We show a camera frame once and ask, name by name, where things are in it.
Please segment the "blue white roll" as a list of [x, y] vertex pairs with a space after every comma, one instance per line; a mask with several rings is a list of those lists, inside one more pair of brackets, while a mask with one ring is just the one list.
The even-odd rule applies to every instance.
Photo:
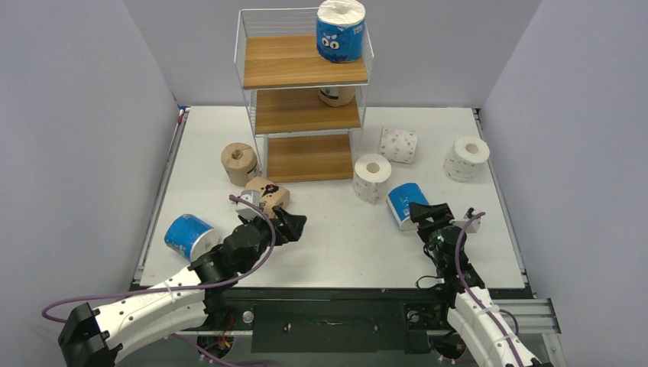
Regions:
[[316, 48], [332, 63], [358, 60], [362, 54], [366, 9], [355, 0], [328, 0], [317, 9]]
[[417, 183], [403, 183], [395, 187], [387, 195], [386, 202], [401, 231], [416, 230], [416, 224], [410, 218], [411, 203], [429, 205]]

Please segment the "white wire wooden shelf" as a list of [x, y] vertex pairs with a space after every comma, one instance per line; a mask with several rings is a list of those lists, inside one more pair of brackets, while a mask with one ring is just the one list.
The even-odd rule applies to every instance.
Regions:
[[[234, 62], [261, 172], [275, 183], [346, 180], [361, 140], [374, 61], [331, 63], [315, 46], [316, 8], [249, 8], [238, 13]], [[354, 86], [346, 106], [319, 98], [326, 86]]]

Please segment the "brown paper roll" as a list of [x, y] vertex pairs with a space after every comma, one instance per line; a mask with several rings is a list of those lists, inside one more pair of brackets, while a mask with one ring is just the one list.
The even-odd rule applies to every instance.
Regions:
[[319, 89], [319, 98], [334, 108], [348, 105], [354, 97], [354, 86], [326, 86]]

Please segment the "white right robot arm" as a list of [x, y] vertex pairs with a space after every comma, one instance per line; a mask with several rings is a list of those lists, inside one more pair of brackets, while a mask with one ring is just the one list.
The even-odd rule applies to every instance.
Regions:
[[[485, 213], [471, 208], [458, 221], [446, 203], [410, 203], [409, 211], [423, 252], [442, 280], [444, 298], [430, 307], [432, 319], [450, 326], [479, 366], [551, 366], [524, 345], [515, 317], [496, 305], [465, 253], [468, 232], [481, 223]], [[507, 324], [506, 315], [513, 326]]]

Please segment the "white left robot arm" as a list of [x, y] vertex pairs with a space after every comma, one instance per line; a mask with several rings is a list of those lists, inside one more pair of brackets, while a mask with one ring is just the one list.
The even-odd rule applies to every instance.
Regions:
[[173, 333], [223, 326], [223, 293], [258, 270], [277, 245], [300, 239], [307, 218], [275, 206], [275, 218], [243, 219], [222, 243], [167, 280], [96, 307], [78, 300], [57, 338], [68, 366], [114, 366]]

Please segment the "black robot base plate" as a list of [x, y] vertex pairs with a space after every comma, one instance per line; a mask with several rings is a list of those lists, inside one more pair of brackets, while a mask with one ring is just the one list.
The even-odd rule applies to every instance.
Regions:
[[200, 336], [251, 337], [252, 352], [428, 350], [426, 333], [444, 332], [453, 297], [431, 290], [235, 287]]

